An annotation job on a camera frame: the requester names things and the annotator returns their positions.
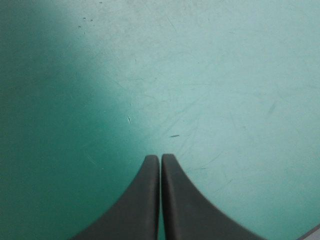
floor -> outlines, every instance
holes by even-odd
[[[0,239],[73,236],[163,153],[266,239],[312,229],[319,16],[311,0],[1,1]]]

teal floor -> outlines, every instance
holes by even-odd
[[[319,16],[311,0],[1,1],[0,239],[66,240],[163,153],[268,240],[319,224]]]

scuff mark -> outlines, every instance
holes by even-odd
[[[272,106],[269,108],[269,111],[268,111],[268,116],[270,116],[274,111],[275,111],[275,108],[277,106],[277,102],[275,101]]]

green floor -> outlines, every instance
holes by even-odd
[[[162,153],[268,240],[319,224],[319,16],[311,0],[1,1],[0,239],[71,237]]]

scratch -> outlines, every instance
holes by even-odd
[[[232,179],[230,181],[228,181],[225,185],[223,185],[222,187],[218,188],[217,190],[214,191],[214,193],[217,193],[219,191],[221,191],[222,189],[224,189],[226,186],[228,186],[230,183],[232,182]]]
[[[268,116],[270,116],[275,111],[276,106],[277,106],[277,102],[275,101],[268,111]]]
[[[234,116],[232,115],[232,113],[230,112],[230,117],[231,117],[231,120],[232,120],[232,124],[234,126],[235,129],[237,129],[236,127],[236,123],[235,123],[235,119],[234,119]]]
[[[92,157],[89,154],[87,154],[86,157],[87,157],[87,159],[89,160],[90,163],[92,163],[93,165],[97,166],[97,163],[92,159]]]
[[[203,164],[201,167],[199,167],[199,169],[203,169],[205,166],[208,166],[209,164],[211,164],[214,160],[218,159],[218,158],[220,157],[220,155],[221,155],[221,154],[222,154],[222,152],[221,152],[221,153],[219,153],[217,156],[215,156],[211,161],[209,161],[209,162],[207,162],[207,163]]]
[[[173,29],[175,30],[175,32],[177,32],[176,27],[173,25],[173,23],[170,21],[169,17],[166,16],[166,18],[168,19],[169,23],[171,24],[171,26],[173,27]]]

